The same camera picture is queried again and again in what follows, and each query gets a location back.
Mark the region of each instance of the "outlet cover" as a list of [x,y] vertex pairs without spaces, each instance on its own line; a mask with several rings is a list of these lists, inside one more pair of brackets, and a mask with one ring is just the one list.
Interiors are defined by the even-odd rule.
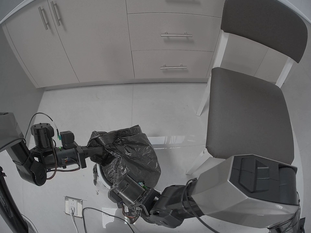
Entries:
[[80,199],[75,199],[72,197],[65,196],[65,213],[67,215],[70,215],[69,205],[71,202],[73,202],[74,206],[76,206],[74,216],[82,218],[83,200],[80,200]]

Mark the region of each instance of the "metal handle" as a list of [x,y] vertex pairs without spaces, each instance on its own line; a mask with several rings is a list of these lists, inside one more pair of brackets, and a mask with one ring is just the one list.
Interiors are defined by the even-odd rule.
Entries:
[[56,19],[56,22],[57,22],[57,25],[60,26],[60,18],[58,18],[57,16],[57,12],[56,12],[56,9],[55,9],[55,5],[57,5],[56,3],[54,3],[53,1],[51,2],[51,5],[52,5],[52,9],[53,9],[53,12],[54,12],[54,16],[55,16],[55,19]]
[[48,24],[49,24],[49,22],[45,22],[45,18],[44,18],[43,13],[42,13],[42,12],[44,11],[44,8],[41,9],[41,7],[39,7],[38,9],[39,9],[40,16],[41,16],[41,19],[42,19],[42,21],[43,21],[45,30],[48,30]]
[[162,34],[161,36],[192,37],[192,34],[187,34],[187,32],[185,32],[185,34],[167,34],[167,32],[165,32],[165,34]]
[[164,67],[160,67],[160,69],[179,69],[179,68],[187,68],[187,67],[183,67],[183,65],[180,65],[180,67],[167,67],[166,65],[164,65]]

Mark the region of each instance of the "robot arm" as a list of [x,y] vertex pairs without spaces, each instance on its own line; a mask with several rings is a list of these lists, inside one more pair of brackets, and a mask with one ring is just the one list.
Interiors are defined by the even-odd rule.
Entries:
[[[0,113],[0,152],[6,149],[20,176],[39,186],[47,180],[47,169],[65,169],[73,164],[85,168],[86,158],[103,153],[103,147],[79,146],[71,131],[60,132],[62,147],[54,146],[54,130],[48,123],[33,125],[31,133],[36,147],[29,150],[13,113]],[[14,232],[30,232],[0,170],[0,213]],[[199,179],[166,187],[162,194],[142,187],[134,175],[127,173],[111,185],[108,197],[118,206],[139,212],[146,222],[169,228],[178,227],[184,219],[208,215],[239,225],[268,228],[272,233],[298,233],[296,172],[294,166],[255,155],[232,156],[202,173]]]

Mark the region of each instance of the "chair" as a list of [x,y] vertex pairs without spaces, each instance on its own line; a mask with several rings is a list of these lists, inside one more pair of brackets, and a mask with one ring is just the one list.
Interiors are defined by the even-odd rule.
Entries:
[[[276,84],[220,68],[229,34],[259,42],[288,56]],[[291,164],[294,143],[280,89],[308,39],[303,20],[277,0],[225,0],[215,63],[197,115],[209,98],[206,148],[187,174],[208,158],[256,154]]]

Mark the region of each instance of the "floor outlet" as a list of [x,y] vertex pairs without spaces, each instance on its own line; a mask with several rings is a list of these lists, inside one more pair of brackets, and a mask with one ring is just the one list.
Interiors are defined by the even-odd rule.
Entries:
[[72,197],[65,197],[65,213],[67,215],[71,215],[73,211],[73,215],[77,217],[82,217],[82,200],[75,199]]

